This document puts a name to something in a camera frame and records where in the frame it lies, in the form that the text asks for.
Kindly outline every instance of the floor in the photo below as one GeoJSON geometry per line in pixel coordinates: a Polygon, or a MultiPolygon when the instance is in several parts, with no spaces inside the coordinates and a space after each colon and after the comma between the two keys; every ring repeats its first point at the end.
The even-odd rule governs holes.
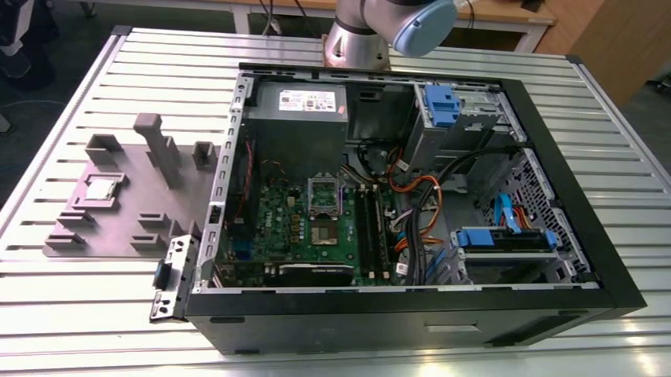
{"type": "MultiPolygon", "coordinates": [[[[96,10],[97,16],[86,19],[76,2],[56,2],[52,15],[61,36],[45,46],[56,69],[56,80],[48,87],[26,92],[14,90],[0,81],[0,112],[16,126],[10,133],[0,134],[0,206],[30,163],[114,25],[233,32],[229,13],[105,4],[98,4],[96,10]],[[49,102],[6,106],[29,100],[49,102]]],[[[252,33],[260,34],[265,24],[262,15],[250,15],[249,21],[252,33]]],[[[305,30],[302,22],[300,17],[282,18],[280,23],[284,34],[309,36],[300,34],[305,30]]],[[[317,33],[328,32],[329,26],[328,20],[312,21],[317,33]]],[[[645,86],[624,106],[624,115],[664,168],[671,171],[671,148],[667,147],[671,145],[671,132],[667,131],[671,127],[671,97],[659,96],[653,87],[645,86]]]]}

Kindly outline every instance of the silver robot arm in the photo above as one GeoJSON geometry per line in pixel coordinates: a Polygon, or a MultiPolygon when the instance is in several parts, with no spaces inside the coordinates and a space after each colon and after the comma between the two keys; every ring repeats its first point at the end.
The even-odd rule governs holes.
{"type": "Polygon", "coordinates": [[[457,19],[453,0],[340,0],[325,39],[325,64],[381,70],[389,47],[408,57],[436,48],[457,19]]]}

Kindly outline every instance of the wooden table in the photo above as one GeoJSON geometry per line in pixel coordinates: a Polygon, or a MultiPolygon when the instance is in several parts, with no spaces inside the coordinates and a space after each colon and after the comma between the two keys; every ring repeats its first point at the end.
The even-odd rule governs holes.
{"type": "MultiPolygon", "coordinates": [[[[300,0],[309,17],[334,17],[337,0],[300,0]]],[[[168,8],[218,10],[232,13],[234,29],[238,34],[250,34],[249,13],[264,13],[258,0],[96,0],[96,2],[158,6],[168,8]]],[[[262,0],[266,7],[269,0],[262,0]]],[[[472,28],[490,31],[512,31],[522,36],[516,44],[514,52],[532,53],[547,28],[555,24],[556,17],[542,5],[537,13],[520,8],[518,1],[509,0],[472,0],[474,23],[472,28]]],[[[272,12],[300,16],[301,12],[293,0],[273,0],[272,12]]],[[[458,10],[454,27],[468,27],[469,9],[458,10]]]]}

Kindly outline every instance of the motherboard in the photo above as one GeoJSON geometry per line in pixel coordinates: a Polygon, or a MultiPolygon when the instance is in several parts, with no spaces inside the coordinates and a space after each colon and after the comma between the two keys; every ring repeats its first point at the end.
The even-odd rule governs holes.
{"type": "Polygon", "coordinates": [[[264,185],[254,236],[232,235],[217,261],[221,285],[393,285],[389,198],[377,186],[341,185],[332,177],[264,185]]]}

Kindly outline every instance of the white label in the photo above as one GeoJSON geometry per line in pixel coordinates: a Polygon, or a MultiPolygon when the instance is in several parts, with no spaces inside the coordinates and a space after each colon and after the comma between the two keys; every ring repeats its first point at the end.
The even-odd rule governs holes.
{"type": "Polygon", "coordinates": [[[408,275],[408,265],[404,263],[396,263],[396,273],[398,275],[408,275]]]}
{"type": "Polygon", "coordinates": [[[396,163],[396,166],[401,171],[408,171],[409,165],[401,159],[396,163]]]}
{"type": "Polygon", "coordinates": [[[336,92],[282,90],[280,110],[285,112],[336,112],[336,92]]]}

